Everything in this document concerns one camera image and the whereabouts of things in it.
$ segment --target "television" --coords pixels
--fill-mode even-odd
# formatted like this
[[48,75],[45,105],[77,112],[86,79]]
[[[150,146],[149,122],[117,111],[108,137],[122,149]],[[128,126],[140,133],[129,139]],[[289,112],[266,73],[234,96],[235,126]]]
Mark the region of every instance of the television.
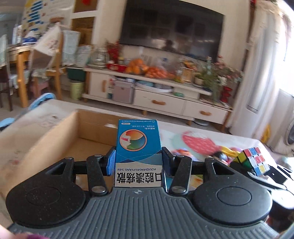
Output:
[[215,62],[224,15],[180,0],[127,0],[120,43]]

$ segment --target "washing machine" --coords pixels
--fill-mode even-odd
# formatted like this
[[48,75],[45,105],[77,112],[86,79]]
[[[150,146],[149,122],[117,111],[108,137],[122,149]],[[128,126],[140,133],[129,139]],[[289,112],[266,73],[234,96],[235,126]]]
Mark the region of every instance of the washing machine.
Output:
[[270,129],[271,136],[267,146],[275,153],[293,157],[294,97],[281,89],[270,121]]

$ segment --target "floor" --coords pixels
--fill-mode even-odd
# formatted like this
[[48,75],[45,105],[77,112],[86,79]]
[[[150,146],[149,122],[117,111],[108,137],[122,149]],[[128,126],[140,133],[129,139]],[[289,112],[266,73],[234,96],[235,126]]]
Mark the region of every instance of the floor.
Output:
[[[16,96],[16,94],[13,95],[13,111],[12,112],[9,111],[8,100],[7,100],[7,97],[5,94],[2,94],[2,100],[4,102],[4,107],[0,108],[0,121],[5,118],[16,117],[24,110],[23,108],[21,108],[20,99]],[[139,109],[133,109],[133,108],[125,107],[125,106],[114,105],[114,104],[99,102],[99,101],[95,101],[95,100],[89,100],[87,103],[84,103],[81,100],[73,100],[70,98],[69,91],[63,91],[63,100],[67,101],[67,102],[76,103],[76,104],[87,105],[87,106],[94,107],[94,108],[105,109],[105,110],[115,111],[115,112],[119,112],[119,113],[144,117],[142,115],[142,111]],[[179,118],[175,118],[172,116],[157,114],[157,113],[153,113],[153,112],[148,112],[148,115],[146,117],[149,119],[156,119],[159,121],[164,121],[164,122],[168,122],[168,123],[172,123],[172,124],[176,124],[176,125],[186,125],[186,120],[184,120],[184,119],[179,119]],[[200,125],[197,125],[196,123],[192,122],[191,127],[219,132],[212,125],[200,126]],[[272,155],[272,157],[275,159],[275,161],[277,161],[279,158],[281,158],[282,155],[273,153],[266,145],[265,145],[265,147],[268,149],[269,153]]]

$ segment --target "tv stand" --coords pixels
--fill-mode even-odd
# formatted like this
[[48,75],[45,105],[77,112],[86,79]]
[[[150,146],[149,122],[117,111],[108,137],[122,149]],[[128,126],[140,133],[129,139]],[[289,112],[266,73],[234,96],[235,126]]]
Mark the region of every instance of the tv stand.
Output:
[[[226,123],[233,110],[225,106],[201,101],[200,95],[209,96],[211,92],[191,84],[181,84],[171,80],[153,79],[139,75],[119,73],[108,69],[85,67],[83,70],[86,72],[85,93],[83,94],[84,101],[93,99],[141,109],[144,116],[147,115],[148,111],[169,115],[187,120],[188,125],[191,125],[194,119],[207,120],[209,122],[222,124],[222,131],[225,130]],[[185,97],[175,96],[172,93],[155,92],[135,86],[134,101],[132,104],[117,102],[107,98],[107,88],[111,76],[132,78],[172,86],[176,91],[184,92]]]

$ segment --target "cardboard box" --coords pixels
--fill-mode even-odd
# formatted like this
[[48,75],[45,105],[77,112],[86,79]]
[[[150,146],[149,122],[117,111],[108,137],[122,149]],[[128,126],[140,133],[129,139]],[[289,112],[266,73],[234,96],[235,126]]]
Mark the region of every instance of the cardboard box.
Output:
[[163,162],[157,120],[120,120],[116,145],[116,187],[161,186]]
[[[13,187],[65,157],[83,161],[95,154],[105,155],[116,146],[118,121],[122,118],[83,109],[73,112],[30,149],[1,189],[2,195],[6,197]],[[104,179],[110,191],[113,176]],[[87,175],[78,175],[76,183],[88,190]]]

